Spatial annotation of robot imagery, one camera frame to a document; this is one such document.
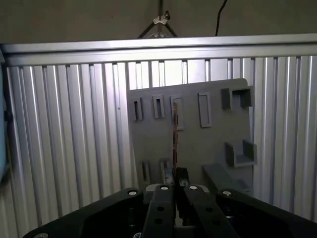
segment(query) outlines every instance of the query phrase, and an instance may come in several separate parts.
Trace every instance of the wire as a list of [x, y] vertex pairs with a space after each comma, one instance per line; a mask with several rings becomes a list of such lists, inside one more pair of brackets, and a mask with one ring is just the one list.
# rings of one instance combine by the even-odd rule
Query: wire
[[219, 9], [219, 12], [218, 12], [218, 17], [217, 17], [217, 26], [216, 26], [216, 33], [215, 33], [215, 36], [217, 36], [217, 35], [218, 35], [218, 31], [219, 31], [219, 24], [220, 24], [220, 17], [221, 17], [221, 12], [222, 12], [222, 10], [224, 9], [224, 7], [226, 6], [227, 1], [228, 1], [228, 0], [224, 0], [224, 1], [223, 1], [223, 4], [222, 4], [222, 6], [221, 6], [221, 8]]

